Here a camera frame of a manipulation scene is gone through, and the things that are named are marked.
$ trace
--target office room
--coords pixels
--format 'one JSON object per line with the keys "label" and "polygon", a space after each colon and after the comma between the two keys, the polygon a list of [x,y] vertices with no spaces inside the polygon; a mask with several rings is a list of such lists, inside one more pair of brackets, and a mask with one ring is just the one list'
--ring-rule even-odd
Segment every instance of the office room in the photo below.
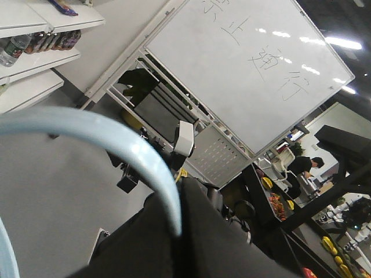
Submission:
{"label": "office room", "polygon": [[370,276],[369,1],[0,7],[1,278]]}

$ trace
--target ceiling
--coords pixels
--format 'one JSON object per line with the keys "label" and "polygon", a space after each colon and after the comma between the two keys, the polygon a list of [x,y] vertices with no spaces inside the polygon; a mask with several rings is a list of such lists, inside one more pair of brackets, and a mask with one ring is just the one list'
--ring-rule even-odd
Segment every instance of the ceiling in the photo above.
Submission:
{"label": "ceiling", "polygon": [[333,45],[354,73],[348,85],[357,93],[338,92],[325,105],[338,101],[371,121],[371,0],[297,0],[324,37],[359,42],[354,50]]}

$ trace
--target black bag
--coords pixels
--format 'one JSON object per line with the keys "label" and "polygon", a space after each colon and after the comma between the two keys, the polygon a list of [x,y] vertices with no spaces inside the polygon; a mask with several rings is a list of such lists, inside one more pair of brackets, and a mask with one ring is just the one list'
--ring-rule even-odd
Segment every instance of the black bag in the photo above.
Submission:
{"label": "black bag", "polygon": [[228,225],[201,188],[194,178],[182,180],[181,238],[171,238],[153,193],[139,213],[98,246],[89,266],[69,278],[299,277],[247,244],[243,231]]}

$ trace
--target green plant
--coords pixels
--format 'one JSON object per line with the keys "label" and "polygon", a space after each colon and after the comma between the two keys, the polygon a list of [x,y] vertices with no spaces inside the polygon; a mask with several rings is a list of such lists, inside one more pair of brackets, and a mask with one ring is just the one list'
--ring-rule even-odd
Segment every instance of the green plant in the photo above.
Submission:
{"label": "green plant", "polygon": [[301,144],[299,142],[295,142],[295,144],[290,147],[290,150],[292,151],[295,157],[303,155],[305,151],[305,149],[301,147]]}

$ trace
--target white plastic part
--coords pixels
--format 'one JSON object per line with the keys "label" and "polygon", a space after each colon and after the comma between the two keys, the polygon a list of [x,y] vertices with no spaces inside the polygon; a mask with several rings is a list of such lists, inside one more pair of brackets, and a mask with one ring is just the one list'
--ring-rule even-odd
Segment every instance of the white plastic part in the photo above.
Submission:
{"label": "white plastic part", "polygon": [[179,121],[179,137],[174,146],[174,152],[185,157],[189,157],[195,144],[193,125],[184,121]]}
{"label": "white plastic part", "polygon": [[180,200],[171,172],[155,149],[130,128],[93,112],[66,107],[30,108],[0,115],[0,135],[25,132],[76,137],[130,163],[158,192],[171,234],[181,235]]}

